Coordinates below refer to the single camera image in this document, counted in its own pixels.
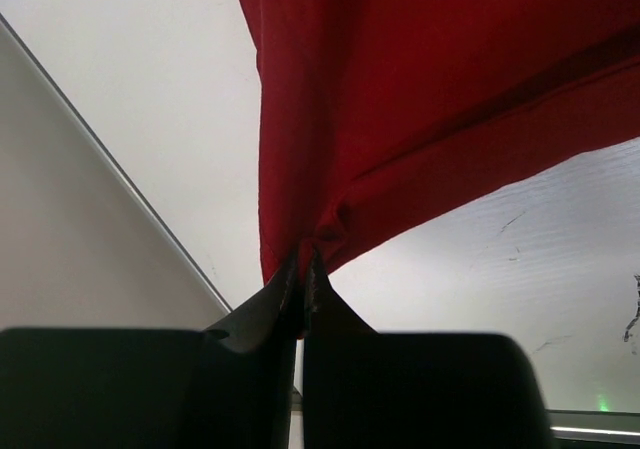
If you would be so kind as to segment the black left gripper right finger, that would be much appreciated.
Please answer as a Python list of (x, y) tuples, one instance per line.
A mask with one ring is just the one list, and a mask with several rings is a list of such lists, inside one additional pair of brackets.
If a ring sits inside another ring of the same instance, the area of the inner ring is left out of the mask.
[(306, 271), (307, 448), (552, 448), (531, 363), (492, 333), (379, 333), (333, 290), (322, 258)]

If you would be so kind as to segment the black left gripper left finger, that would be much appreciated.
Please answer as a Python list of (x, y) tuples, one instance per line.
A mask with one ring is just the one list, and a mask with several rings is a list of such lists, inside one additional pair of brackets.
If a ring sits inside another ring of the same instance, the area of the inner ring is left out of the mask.
[(1, 334), (5, 448), (284, 448), (302, 288), (295, 258), (207, 329)]

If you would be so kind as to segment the red t shirt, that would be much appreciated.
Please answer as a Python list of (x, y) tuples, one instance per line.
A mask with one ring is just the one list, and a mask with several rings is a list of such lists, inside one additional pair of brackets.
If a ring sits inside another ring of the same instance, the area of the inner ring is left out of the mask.
[(262, 274), (297, 337), (363, 332), (327, 276), (639, 134), (639, 0), (239, 0), (261, 82)]

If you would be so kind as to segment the aluminium table edge rail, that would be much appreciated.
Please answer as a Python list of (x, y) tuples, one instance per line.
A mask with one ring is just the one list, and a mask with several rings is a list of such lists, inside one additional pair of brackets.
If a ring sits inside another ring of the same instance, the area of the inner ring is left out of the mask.
[[(468, 281), (496, 301), (491, 270), (523, 295), (550, 267), (554, 299), (578, 305), (581, 323), (519, 333), (554, 448), (637, 447), (639, 344), (619, 341), (617, 331), (635, 300), (638, 254), (544, 249), (529, 228), (522, 234), (524, 243), (510, 234)], [(143, 292), (148, 315), (108, 328), (200, 331), (221, 320), (199, 269), (8, 25), (1, 28), (1, 235), (3, 294), (25, 294), (37, 279), (65, 300)], [(302, 409), (292, 389), (284, 448), (307, 448)]]

